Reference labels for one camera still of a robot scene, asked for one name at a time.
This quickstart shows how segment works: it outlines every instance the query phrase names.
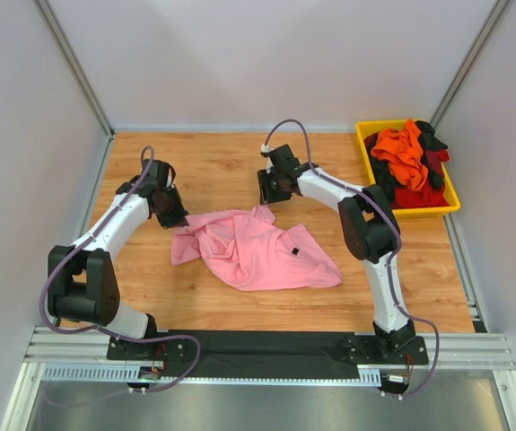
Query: red cloth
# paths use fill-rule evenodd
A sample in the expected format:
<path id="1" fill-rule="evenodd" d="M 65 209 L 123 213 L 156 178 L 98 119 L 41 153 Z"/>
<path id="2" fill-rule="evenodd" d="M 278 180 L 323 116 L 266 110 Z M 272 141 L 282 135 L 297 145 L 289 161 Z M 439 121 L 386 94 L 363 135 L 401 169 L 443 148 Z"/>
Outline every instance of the red cloth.
<path id="1" fill-rule="evenodd" d="M 427 157 L 429 167 L 444 177 L 441 162 L 447 162 L 449 160 L 447 150 L 426 151 L 425 157 Z M 449 204 L 443 197 L 444 191 L 444 184 L 441 190 L 435 190 L 431 187 L 429 181 L 427 181 L 419 191 L 411 191 L 407 187 L 396 188 L 395 201 L 391 202 L 391 208 L 448 207 Z"/>

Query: pink garment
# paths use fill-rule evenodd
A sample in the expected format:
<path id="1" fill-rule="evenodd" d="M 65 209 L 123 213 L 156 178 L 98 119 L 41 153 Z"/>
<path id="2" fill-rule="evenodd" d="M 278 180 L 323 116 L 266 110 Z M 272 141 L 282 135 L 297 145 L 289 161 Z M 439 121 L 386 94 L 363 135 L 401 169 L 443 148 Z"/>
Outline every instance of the pink garment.
<path id="1" fill-rule="evenodd" d="M 332 287 L 342 282 L 339 268 L 305 226 L 289 231 L 273 226 L 275 216 L 266 206 L 187 219 L 189 226 L 174 229 L 172 265 L 201 256 L 224 283 L 245 291 Z"/>

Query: yellow plastic crate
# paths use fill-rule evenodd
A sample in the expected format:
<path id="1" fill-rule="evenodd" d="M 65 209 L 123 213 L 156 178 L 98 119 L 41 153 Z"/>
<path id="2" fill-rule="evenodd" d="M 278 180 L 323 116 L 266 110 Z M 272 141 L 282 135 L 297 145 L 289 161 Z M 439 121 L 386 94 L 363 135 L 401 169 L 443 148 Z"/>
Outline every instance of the yellow plastic crate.
<path id="1" fill-rule="evenodd" d="M 365 149 L 364 139 L 374 133 L 381 132 L 386 128 L 393 128 L 401 130 L 406 123 L 406 119 L 390 119 L 383 121 L 361 121 L 355 125 L 357 131 L 357 143 L 362 150 L 363 164 L 369 177 L 371 184 L 375 184 L 375 177 L 373 176 L 373 169 L 369 162 L 369 156 Z M 449 178 L 449 174 L 442 163 L 443 174 L 445 175 L 445 191 L 443 197 L 449 204 L 448 207 L 428 207 L 428 208 L 409 208 L 409 209 L 394 209 L 393 214 L 396 218 L 415 218 L 415 217 L 441 217 L 448 213 L 459 210 L 461 203 L 453 187 L 453 183 Z"/>

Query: wooden tabletop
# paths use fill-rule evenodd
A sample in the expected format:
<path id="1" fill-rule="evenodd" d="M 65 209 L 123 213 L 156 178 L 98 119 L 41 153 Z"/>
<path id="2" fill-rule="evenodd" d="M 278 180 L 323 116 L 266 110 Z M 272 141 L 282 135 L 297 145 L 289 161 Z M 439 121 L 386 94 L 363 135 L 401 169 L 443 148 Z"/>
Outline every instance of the wooden tabletop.
<path id="1" fill-rule="evenodd" d="M 190 214 L 252 209 L 259 204 L 257 170 L 262 133 L 119 133 L 94 210 L 93 221 L 108 208 L 118 186 L 140 173 L 145 145 L 171 163 Z M 366 184 L 353 134 L 311 134 L 313 161 L 326 172 Z M 278 133 L 273 147 L 289 144 L 305 162 L 300 134 Z M 153 315 L 159 328 L 201 330 L 372 330 L 373 303 L 361 262 L 347 250 L 339 217 L 310 198 L 293 197 L 270 206 L 275 225 L 303 223 L 336 262 L 344 282 L 326 289 L 301 288 L 240 292 L 215 277 L 201 259 L 173 267 L 172 230 L 155 217 L 130 237 L 115 262 L 125 302 Z M 404 248 L 399 277 L 408 310 L 433 320 L 441 332 L 472 332 L 463 288 L 440 218 L 400 221 Z M 419 331 L 431 331 L 416 324 Z"/>

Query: white wall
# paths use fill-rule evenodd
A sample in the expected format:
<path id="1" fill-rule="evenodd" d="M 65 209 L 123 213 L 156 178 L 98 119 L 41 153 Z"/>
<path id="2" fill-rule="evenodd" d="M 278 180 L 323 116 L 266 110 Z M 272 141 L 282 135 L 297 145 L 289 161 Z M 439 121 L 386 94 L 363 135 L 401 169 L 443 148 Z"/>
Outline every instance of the white wall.
<path id="1" fill-rule="evenodd" d="M 81 223 L 106 137 L 30 0 L 0 0 L 0 422 L 46 258 Z"/>
<path id="2" fill-rule="evenodd" d="M 51 0 L 115 128 L 431 117 L 494 0 Z"/>
<path id="3" fill-rule="evenodd" d="M 461 198 L 456 219 L 492 331 L 516 362 L 516 2 L 439 127 Z"/>

